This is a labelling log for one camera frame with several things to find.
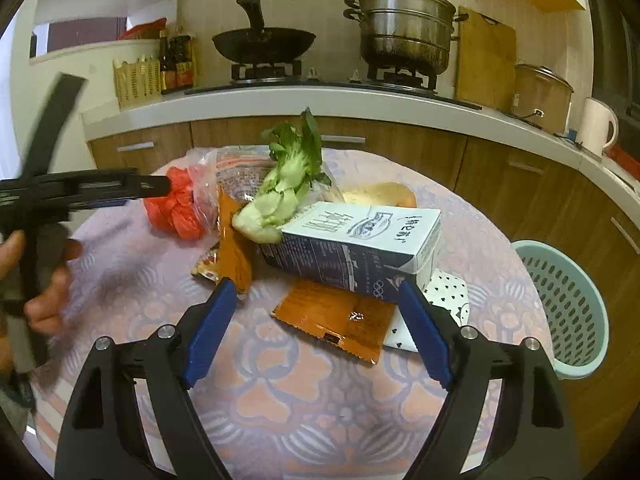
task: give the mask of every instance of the kitchen counter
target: kitchen counter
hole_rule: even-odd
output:
[[[87,141],[114,134],[188,121],[250,116],[298,115],[310,107],[317,116],[358,118],[438,128],[492,140],[544,156],[590,179],[640,229],[640,199],[600,161],[562,139],[491,108],[459,105],[385,91],[331,86],[271,86],[174,94],[120,111],[117,101],[82,113]]]

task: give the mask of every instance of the laundry basket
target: laundry basket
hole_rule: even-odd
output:
[[[558,377],[581,379],[600,366],[609,345],[609,320],[602,297],[568,256],[540,242],[512,244],[536,286],[551,330]]]

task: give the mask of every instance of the bread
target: bread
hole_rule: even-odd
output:
[[[348,204],[418,207],[414,193],[407,186],[397,182],[380,182],[371,186],[347,189],[342,192],[342,196]]]

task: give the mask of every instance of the white carton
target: white carton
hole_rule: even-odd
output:
[[[260,249],[272,266],[395,303],[402,280],[429,283],[441,230],[437,209],[317,202]]]

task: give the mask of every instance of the wooden cutting board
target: wooden cutting board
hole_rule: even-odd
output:
[[[456,98],[511,110],[517,61],[516,31],[471,9],[460,23]]]

